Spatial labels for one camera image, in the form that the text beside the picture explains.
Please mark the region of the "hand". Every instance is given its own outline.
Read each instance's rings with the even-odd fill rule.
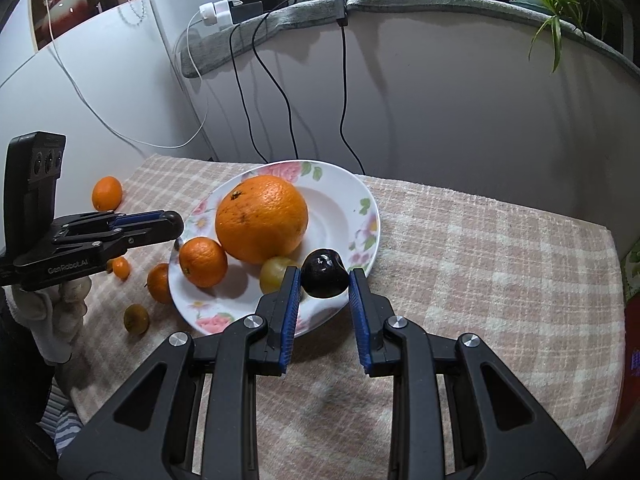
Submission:
[[[51,363],[69,361],[70,343],[82,330],[84,298],[90,290],[88,276],[35,292],[26,292],[20,285],[5,287],[12,316],[31,330],[40,354]]]

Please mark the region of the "pink flower pattern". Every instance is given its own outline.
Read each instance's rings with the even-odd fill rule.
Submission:
[[[296,333],[304,332],[309,327],[309,320],[302,319],[300,317],[300,313],[298,313],[298,318],[296,319]]]
[[[204,213],[207,210],[207,201],[208,200],[209,200],[209,198],[207,197],[202,202],[200,202],[198,204],[198,206],[196,207],[196,209],[194,209],[193,212],[191,212],[191,215],[201,215],[202,213]]]
[[[297,160],[293,162],[282,162],[280,164],[272,164],[271,166],[258,168],[258,174],[260,175],[279,176],[280,178],[292,184],[294,184],[298,180],[301,172],[302,162]]]
[[[378,218],[374,212],[362,223],[360,229],[354,234],[353,241],[349,244],[349,250],[354,251],[349,256],[348,270],[362,267],[367,269],[371,257],[373,256],[373,247],[378,239]]]
[[[201,317],[196,320],[196,324],[205,332],[217,334],[222,332],[228,325],[234,322],[234,317],[226,312],[219,312],[212,317]]]

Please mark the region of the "black clip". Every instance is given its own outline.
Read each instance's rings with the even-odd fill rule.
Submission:
[[[334,0],[335,21],[341,27],[346,27],[349,23],[347,16],[347,0]]]
[[[389,479],[445,478],[436,374],[447,389],[452,478],[584,478],[580,452],[477,335],[427,334],[371,294],[362,269],[351,271],[349,302],[365,372],[394,377]]]
[[[65,449],[64,480],[258,478],[255,377],[287,370],[300,303],[300,270],[220,334],[169,336]],[[212,374],[201,476],[191,473],[205,374]]]

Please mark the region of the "cord clip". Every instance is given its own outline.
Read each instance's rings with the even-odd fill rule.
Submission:
[[[349,23],[347,17],[347,0],[334,0],[335,21],[341,27],[346,27]]]

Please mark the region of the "charger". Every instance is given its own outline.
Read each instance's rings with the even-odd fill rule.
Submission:
[[[218,30],[223,30],[233,25],[233,18],[231,17],[232,4],[229,0],[220,0],[212,3],[207,2],[200,6],[200,16],[202,22],[210,27],[217,25]]]

